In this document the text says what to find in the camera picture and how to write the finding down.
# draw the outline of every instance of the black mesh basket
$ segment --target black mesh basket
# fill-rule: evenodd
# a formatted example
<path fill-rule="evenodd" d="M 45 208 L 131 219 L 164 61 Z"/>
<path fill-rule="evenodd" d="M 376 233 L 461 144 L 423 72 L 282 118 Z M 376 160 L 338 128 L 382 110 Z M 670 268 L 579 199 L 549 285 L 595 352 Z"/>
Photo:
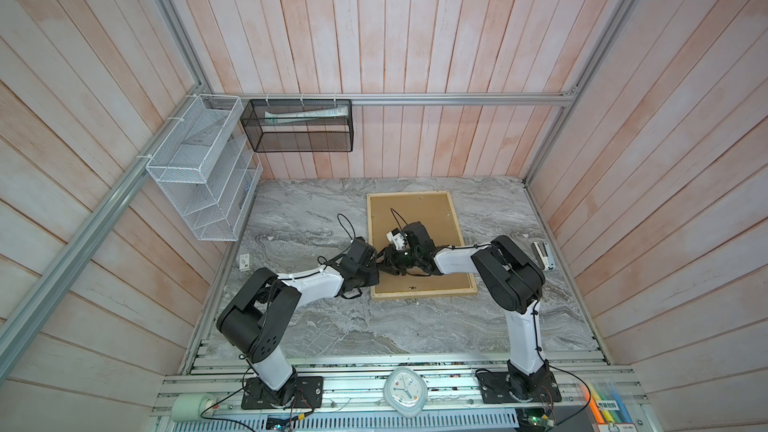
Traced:
<path fill-rule="evenodd" d="M 318 112 L 346 108 L 344 116 Z M 255 152 L 351 152 L 349 100 L 252 99 L 240 119 Z"/>

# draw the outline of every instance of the cork board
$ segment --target cork board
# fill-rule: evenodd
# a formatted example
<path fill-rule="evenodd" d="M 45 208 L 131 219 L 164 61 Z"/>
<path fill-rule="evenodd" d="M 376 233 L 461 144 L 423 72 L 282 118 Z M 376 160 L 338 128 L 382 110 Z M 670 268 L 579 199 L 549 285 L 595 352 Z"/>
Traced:
<path fill-rule="evenodd" d="M 456 210 L 447 190 L 380 193 L 368 195 L 368 240 L 377 252 L 389 245 L 387 233 L 398 228 L 390 208 L 397 210 L 408 223 L 421 222 L 435 245 L 464 245 Z M 412 271 L 421 272 L 418 268 Z M 379 284 L 371 288 L 371 298 L 445 297 L 475 295 L 477 292 L 472 274 L 412 277 L 380 272 Z"/>

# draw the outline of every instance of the marble tabletop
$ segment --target marble tabletop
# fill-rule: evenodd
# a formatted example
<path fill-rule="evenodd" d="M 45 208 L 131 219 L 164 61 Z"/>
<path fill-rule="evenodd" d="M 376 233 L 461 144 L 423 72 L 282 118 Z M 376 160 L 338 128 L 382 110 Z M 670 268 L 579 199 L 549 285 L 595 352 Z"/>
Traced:
<path fill-rule="evenodd" d="M 519 179 L 344 178 L 270 180 L 259 184 L 239 254 L 250 254 L 251 270 L 301 272 L 349 244 L 336 220 L 349 217 L 357 235 L 367 237 L 366 195 L 373 192 L 449 190 L 467 244 L 506 234 L 532 254 L 543 239 L 542 225 Z M 544 351 L 598 348 L 560 267 L 546 272 L 542 298 Z M 250 272 L 234 265 L 219 312 Z M 502 309 L 478 278 L 476 296 L 372 301 L 323 299 L 297 309 L 281 342 L 288 357 L 370 354 L 504 352 L 510 344 Z M 239 351 L 214 330 L 207 358 L 235 358 Z"/>

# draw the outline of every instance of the light blue clock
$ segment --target light blue clock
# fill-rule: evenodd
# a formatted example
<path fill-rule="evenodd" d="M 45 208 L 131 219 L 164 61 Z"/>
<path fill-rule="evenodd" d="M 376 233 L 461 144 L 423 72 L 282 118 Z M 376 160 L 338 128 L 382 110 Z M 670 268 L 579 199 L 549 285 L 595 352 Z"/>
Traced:
<path fill-rule="evenodd" d="M 397 368 L 384 383 L 384 400 L 403 417 L 415 417 L 427 402 L 427 384 L 408 367 Z"/>

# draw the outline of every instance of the wooden wall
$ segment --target wooden wall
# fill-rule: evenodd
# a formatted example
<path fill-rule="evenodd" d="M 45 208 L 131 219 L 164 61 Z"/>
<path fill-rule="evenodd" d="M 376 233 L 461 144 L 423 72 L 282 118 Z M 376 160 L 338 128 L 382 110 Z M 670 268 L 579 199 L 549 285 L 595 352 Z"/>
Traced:
<path fill-rule="evenodd" d="M 173 0 L 217 92 L 559 92 L 617 0 Z M 365 107 L 265 177 L 524 176 L 557 108 Z"/>
<path fill-rule="evenodd" d="M 194 84 L 153 0 L 0 0 L 0 322 Z M 148 183 L 2 386 L 0 429 L 142 427 L 220 246 Z"/>
<path fill-rule="evenodd" d="M 768 427 L 766 29 L 768 0 L 640 0 L 532 184 L 666 430 Z"/>

